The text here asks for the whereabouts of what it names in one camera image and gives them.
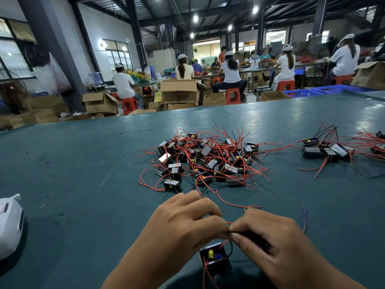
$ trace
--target jeans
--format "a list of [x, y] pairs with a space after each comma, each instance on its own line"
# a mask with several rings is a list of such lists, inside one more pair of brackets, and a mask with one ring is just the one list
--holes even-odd
[[331, 83], [331, 81], [333, 80], [333, 78], [337, 77], [336, 75], [334, 75], [333, 69], [334, 69], [334, 68], [329, 69], [328, 75], [326, 75], [325, 80], [324, 80], [324, 82], [322, 83], [322, 86], [328, 86], [328, 85], [330, 85], [330, 83]]
[[134, 98], [138, 101], [139, 109], [144, 109], [143, 96], [135, 92]]
[[247, 87], [247, 79], [241, 79], [241, 81], [238, 81], [235, 83], [226, 83], [226, 82], [215, 83], [211, 86], [211, 89], [213, 90], [214, 93], [218, 93], [219, 90], [239, 88], [239, 93], [243, 95], [244, 91], [246, 90], [246, 87]]

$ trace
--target blue shirt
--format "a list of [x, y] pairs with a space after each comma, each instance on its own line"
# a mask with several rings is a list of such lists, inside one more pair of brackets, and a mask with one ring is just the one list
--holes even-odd
[[262, 59], [270, 59], [270, 55], [269, 55], [269, 54], [261, 55], [261, 56], [259, 57], [259, 59], [260, 59], [260, 60], [262, 60]]
[[193, 63], [192, 67], [194, 68], [194, 71], [196, 71], [196, 72], [200, 72], [200, 73], [203, 72], [203, 68], [202, 68], [202, 66], [200, 64]]

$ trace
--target metal roof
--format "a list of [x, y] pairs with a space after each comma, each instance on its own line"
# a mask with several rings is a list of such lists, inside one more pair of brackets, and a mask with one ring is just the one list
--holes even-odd
[[[112, 0], [86, 0], [95, 7], [129, 19], [127, 14]], [[229, 23], [242, 30], [257, 25], [258, 15], [252, 14], [254, 5], [260, 0], [134, 0], [137, 17], [141, 26], [170, 23], [195, 33], [220, 32]], [[348, 12], [366, 6], [373, 6], [381, 0], [329, 0], [326, 19], [343, 18]], [[317, 0], [267, 0], [264, 17], [269, 26], [298, 24], [313, 20], [317, 8]], [[197, 14], [199, 21], [193, 23]]]

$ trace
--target blue plastic crate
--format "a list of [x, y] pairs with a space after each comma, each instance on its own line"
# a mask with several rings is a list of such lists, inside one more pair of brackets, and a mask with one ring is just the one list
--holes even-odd
[[296, 89], [296, 90], [286, 90], [282, 92], [289, 95], [292, 98], [324, 95], [324, 93], [322, 93], [321, 91], [317, 91], [313, 89]]
[[356, 92], [356, 93], [375, 91], [375, 89], [364, 88], [364, 87], [357, 87], [357, 86], [350, 86], [350, 85], [342, 85], [342, 84], [330, 85], [330, 86], [321, 86], [321, 87], [313, 87], [312, 90], [320, 91], [323, 94], [341, 93], [344, 90], [348, 90], [348, 91]]

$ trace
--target finger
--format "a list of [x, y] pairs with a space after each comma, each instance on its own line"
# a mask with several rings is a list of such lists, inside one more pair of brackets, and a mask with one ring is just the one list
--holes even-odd
[[194, 203], [201, 198], [201, 195], [197, 191], [190, 191], [189, 193], [185, 194], [184, 197], [179, 198], [177, 203], [180, 206], [187, 206], [188, 204]]
[[245, 214], [259, 216], [276, 223], [279, 223], [282, 218], [282, 216], [274, 215], [260, 209], [247, 209]]
[[184, 193], [178, 193], [176, 194], [175, 196], [172, 196], [170, 199], [168, 199], [167, 201], [164, 202], [164, 204], [172, 204], [172, 203], [175, 203], [177, 200], [179, 200], [180, 198], [184, 197], [185, 194]]
[[185, 208], [193, 220], [198, 220], [207, 214], [222, 216], [221, 209], [209, 198], [201, 198]]
[[190, 237], [196, 245], [200, 244], [203, 240], [210, 242], [220, 233], [229, 232], [227, 222], [217, 215], [196, 220], [192, 225]]
[[244, 215], [237, 219], [230, 225], [230, 231], [248, 231], [251, 230], [256, 234], [261, 235], [268, 243], [273, 245], [272, 240], [272, 228], [275, 227], [275, 223], [265, 218], [258, 217], [256, 215]]
[[258, 267], [260, 267], [268, 275], [268, 268], [272, 262], [271, 257], [260, 249], [247, 237], [238, 233], [231, 234], [231, 240], [248, 256]]

